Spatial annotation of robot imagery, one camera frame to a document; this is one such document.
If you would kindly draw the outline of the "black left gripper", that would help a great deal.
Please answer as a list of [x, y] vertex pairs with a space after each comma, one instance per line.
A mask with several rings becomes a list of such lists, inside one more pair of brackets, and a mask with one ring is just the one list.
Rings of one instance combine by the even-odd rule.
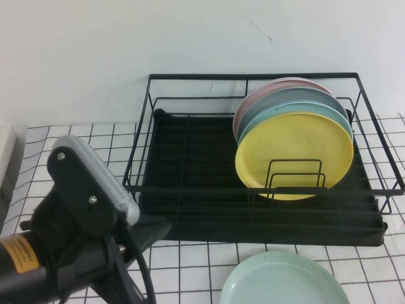
[[[52, 188], [22, 222], [24, 257], [19, 275], [33, 282], [94, 282], [106, 303], [149, 303], [149, 272], [142, 253], [171, 231], [167, 221], [138, 227], [138, 244], [130, 225], [139, 218], [136, 202], [124, 189]], [[140, 262], [146, 295], [127, 269]]]

